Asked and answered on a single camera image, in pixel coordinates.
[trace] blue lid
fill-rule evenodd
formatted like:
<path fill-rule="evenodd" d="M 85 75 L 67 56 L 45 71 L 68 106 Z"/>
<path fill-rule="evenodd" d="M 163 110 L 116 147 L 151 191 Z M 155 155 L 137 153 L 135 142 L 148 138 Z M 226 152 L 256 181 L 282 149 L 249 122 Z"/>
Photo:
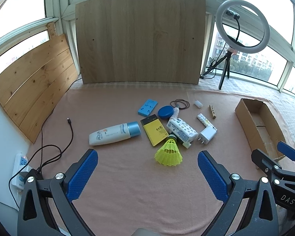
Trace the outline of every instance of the blue lid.
<path fill-rule="evenodd" d="M 161 119 L 168 119 L 174 113 L 174 108 L 172 106 L 163 106 L 159 111 L 158 115 Z"/>
<path fill-rule="evenodd" d="M 129 129 L 130 137 L 138 136 L 141 134 L 140 126 L 136 121 L 128 122 L 127 126 Z"/>

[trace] electrical outlet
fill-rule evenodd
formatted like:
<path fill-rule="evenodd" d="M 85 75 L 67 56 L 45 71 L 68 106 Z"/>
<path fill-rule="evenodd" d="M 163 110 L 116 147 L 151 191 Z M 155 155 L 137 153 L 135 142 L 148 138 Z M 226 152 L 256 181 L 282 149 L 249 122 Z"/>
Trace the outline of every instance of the electrical outlet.
<path fill-rule="evenodd" d="M 21 162 L 20 165 L 26 165 L 27 164 L 27 160 L 25 159 L 25 157 L 21 157 Z"/>

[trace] wire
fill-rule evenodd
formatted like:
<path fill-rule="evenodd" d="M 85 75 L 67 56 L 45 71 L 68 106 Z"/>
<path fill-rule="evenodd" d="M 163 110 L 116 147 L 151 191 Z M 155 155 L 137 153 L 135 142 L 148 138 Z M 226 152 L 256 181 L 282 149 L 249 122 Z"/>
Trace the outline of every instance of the wire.
<path fill-rule="evenodd" d="M 45 146 L 43 146 L 43 148 L 45 148 L 45 147 L 48 147 L 48 146 L 54 146 L 54 147 L 56 147 L 56 148 L 58 148 L 58 150 L 61 152 L 61 149 L 58 147 L 58 146 L 56 146 L 56 145 L 45 145 Z M 34 158 L 34 156 L 41 150 L 42 148 L 39 148 L 34 154 L 33 154 L 33 156 L 32 156 L 32 158 L 30 158 L 30 160 L 27 162 L 27 164 L 23 167 L 23 168 L 21 168 L 14 176 L 12 176 L 11 178 L 10 178 L 10 180 L 9 180 L 9 190 L 10 190 L 10 193 L 11 193 L 11 195 L 12 195 L 12 197 L 13 197 L 13 199 L 14 199 L 14 202 L 15 202 L 15 204 L 16 204 L 16 206 L 20 209 L 20 207 L 18 206 L 18 204 L 17 204 L 17 202 L 16 202 L 16 200 L 15 200 L 15 198 L 14 198 L 14 196 L 13 196 L 13 193 L 12 193 L 12 191 L 11 191 L 11 187 L 10 187 L 10 183 L 11 183 L 11 181 L 12 181 L 12 179 L 13 178 L 15 178 L 30 162 L 31 162 L 31 160 Z"/>
<path fill-rule="evenodd" d="M 41 164 L 39 165 L 39 167 L 36 170 L 37 173 L 40 173 L 40 171 L 41 171 L 41 165 L 43 163 L 43 148 L 44 148 L 43 147 L 43 127 L 44 127 L 46 121 L 48 120 L 48 118 L 52 115 L 53 111 L 54 111 L 54 109 L 51 111 L 51 113 L 48 115 L 48 117 L 45 119 L 44 123 L 41 126 Z"/>
<path fill-rule="evenodd" d="M 71 86 L 72 86 L 76 81 L 81 80 L 81 79 L 82 79 L 82 77 L 79 78 L 79 79 L 76 79 L 73 83 L 71 83 L 71 85 L 70 85 L 70 87 L 67 89 L 67 91 L 71 88 Z M 42 163 L 43 163 L 43 127 L 44 127 L 46 121 L 48 120 L 48 118 L 49 118 L 49 117 L 51 116 L 51 114 L 53 113 L 53 111 L 54 111 L 54 109 L 51 111 L 51 113 L 48 115 L 48 117 L 46 118 L 46 120 L 44 121 L 44 123 L 43 123 L 42 126 L 41 126 L 41 163 L 40 163 L 39 167 L 37 168 L 37 173 L 41 173 Z"/>
<path fill-rule="evenodd" d="M 238 19 L 236 19 L 236 21 L 237 21 L 237 25 L 238 25 L 238 34 L 237 34 L 235 41 L 238 41 L 238 37 L 239 37 L 239 33 L 240 33 L 240 25 L 239 25 Z"/>
<path fill-rule="evenodd" d="M 71 145 L 71 143 L 72 143 L 72 141 L 73 141 L 73 136 L 74 136 L 74 134 L 73 134 L 73 129 L 72 129 L 72 125 L 71 125 L 71 120 L 70 120 L 69 118 L 68 118 L 68 123 L 69 123 L 69 125 L 70 125 L 71 134 L 72 134 L 72 135 L 71 135 L 70 143 L 66 146 L 66 148 L 65 148 L 63 151 L 60 151 L 60 154 L 58 154 L 58 155 L 56 155 L 55 157 L 53 157 L 53 158 L 51 158 L 51 159 L 45 161 L 45 162 L 43 163 L 41 169 L 42 169 L 44 166 L 46 166 L 46 165 L 48 165 L 48 164 L 51 164 L 51 163 L 53 163 L 53 162 L 59 160 L 59 159 L 61 158 L 62 154 L 63 154 L 63 153 L 69 148 L 69 146 Z"/>
<path fill-rule="evenodd" d="M 215 62 L 216 63 L 216 60 L 214 59 L 214 58 L 209 58 L 209 61 L 210 61 L 210 67 L 213 65 L 213 63 Z M 216 67 L 215 67 L 215 73 L 214 73 L 214 75 L 213 75 L 213 77 L 210 77 L 210 78 L 208 78 L 208 77 L 203 77 L 204 79 L 213 79 L 214 77 L 216 76 Z"/>
<path fill-rule="evenodd" d="M 67 89 L 67 91 L 71 88 L 71 86 L 72 86 L 76 81 L 81 80 L 81 79 L 82 79 L 82 77 L 79 78 L 79 79 L 76 79 L 73 83 L 71 83 L 71 85 L 70 85 L 70 87 Z"/>
<path fill-rule="evenodd" d="M 190 106 L 190 103 L 188 101 L 186 101 L 184 99 L 180 99 L 180 98 L 172 101 L 170 104 L 171 104 L 172 107 L 176 107 L 177 106 L 177 103 L 182 103 L 182 104 L 185 105 L 185 107 L 179 107 L 180 110 L 187 109 Z"/>
<path fill-rule="evenodd" d="M 288 229 L 284 234 L 282 234 L 281 236 L 285 236 L 285 235 L 287 235 L 291 230 L 292 230 L 292 228 L 290 228 L 290 229 Z"/>
<path fill-rule="evenodd" d="M 221 53 L 219 54 L 219 56 L 217 57 L 216 60 L 215 60 L 214 58 L 211 58 L 211 57 L 210 57 L 210 60 L 209 60 L 209 61 L 210 61 L 210 67 L 213 65 L 214 61 L 215 61 L 214 65 L 216 64 L 217 61 L 219 61 L 219 57 L 221 56 L 222 52 L 224 51 L 225 46 L 226 46 L 226 42 L 225 42 L 225 44 L 224 44 L 224 47 L 223 47 Z M 204 79 L 213 79 L 215 76 L 216 76 L 216 67 L 215 67 L 215 74 L 213 75 L 213 77 L 211 77 L 211 78 L 203 77 L 203 78 L 204 78 Z"/>

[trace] badminton shuttlecock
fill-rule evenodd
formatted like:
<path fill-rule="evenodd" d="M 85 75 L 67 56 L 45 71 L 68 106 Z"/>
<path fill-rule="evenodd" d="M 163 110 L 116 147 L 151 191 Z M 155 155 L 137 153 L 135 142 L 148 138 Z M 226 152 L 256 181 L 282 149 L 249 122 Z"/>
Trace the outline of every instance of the badminton shuttlecock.
<path fill-rule="evenodd" d="M 183 161 L 183 158 L 176 144 L 177 138 L 170 134 L 166 143 L 156 152 L 154 158 L 157 162 L 167 166 L 176 166 Z"/>

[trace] ring light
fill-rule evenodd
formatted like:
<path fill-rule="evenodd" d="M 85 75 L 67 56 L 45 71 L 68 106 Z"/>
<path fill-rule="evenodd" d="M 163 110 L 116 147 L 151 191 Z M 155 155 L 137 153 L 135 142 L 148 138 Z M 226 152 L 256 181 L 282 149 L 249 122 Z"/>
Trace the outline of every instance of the ring light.
<path fill-rule="evenodd" d="M 236 42 L 231 40 L 227 33 L 225 32 L 223 28 L 223 23 L 222 23 L 222 17 L 224 15 L 224 12 L 231 6 L 245 6 L 256 12 L 261 19 L 261 22 L 263 24 L 263 29 L 264 29 L 264 35 L 261 40 L 261 42 L 255 46 L 252 47 L 243 47 L 241 45 L 238 45 Z M 265 16 L 262 14 L 262 12 L 254 5 L 252 5 L 249 2 L 243 1 L 243 0 L 227 0 L 224 3 L 222 3 L 219 8 L 217 9 L 216 12 L 216 27 L 217 30 L 219 31 L 219 34 L 221 37 L 224 39 L 225 42 L 227 42 L 230 47 L 232 47 L 235 50 L 238 50 L 243 53 L 258 53 L 262 51 L 269 43 L 270 39 L 270 26 L 268 24 L 268 21 L 266 20 Z"/>

